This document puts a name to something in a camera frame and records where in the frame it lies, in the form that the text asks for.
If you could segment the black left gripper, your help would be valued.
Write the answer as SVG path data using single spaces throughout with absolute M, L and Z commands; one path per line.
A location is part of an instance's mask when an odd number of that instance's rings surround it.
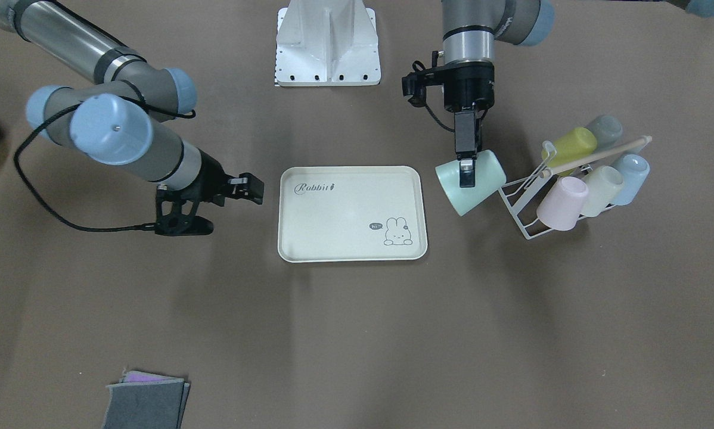
M 473 188 L 475 162 L 480 151 L 477 111 L 494 105 L 494 64 L 471 61 L 442 66 L 442 86 L 445 110 L 454 113 L 460 188 Z

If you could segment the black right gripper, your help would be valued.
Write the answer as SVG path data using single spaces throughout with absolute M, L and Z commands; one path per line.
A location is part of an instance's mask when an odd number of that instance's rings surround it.
M 196 179 L 185 189 L 185 199 L 198 203 L 213 203 L 225 206 L 225 199 L 245 199 L 261 206 L 265 183 L 251 173 L 238 177 L 226 174 L 221 164 L 202 150 L 201 168 Z

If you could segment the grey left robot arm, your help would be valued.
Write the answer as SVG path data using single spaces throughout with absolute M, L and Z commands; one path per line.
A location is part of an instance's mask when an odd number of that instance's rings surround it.
M 482 117 L 494 105 L 494 44 L 536 46 L 555 21 L 550 1 L 443 1 L 442 93 L 454 114 L 461 188 L 476 185 Z

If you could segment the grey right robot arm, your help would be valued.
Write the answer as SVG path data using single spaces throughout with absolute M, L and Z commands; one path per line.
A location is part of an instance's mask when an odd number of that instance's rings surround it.
M 262 203 L 262 181 L 224 173 L 218 161 L 164 125 L 196 106 L 196 87 L 185 71 L 152 67 L 57 1 L 0 1 L 0 28 L 92 82 L 87 89 L 47 85 L 30 96 L 26 119 L 35 129 L 46 124 L 44 138 L 184 198 L 219 206 L 227 197 Z

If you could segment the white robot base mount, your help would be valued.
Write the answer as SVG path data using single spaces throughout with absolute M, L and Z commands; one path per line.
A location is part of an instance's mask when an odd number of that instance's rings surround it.
M 362 1 L 291 1 L 277 13 L 279 87 L 381 82 L 375 11 Z

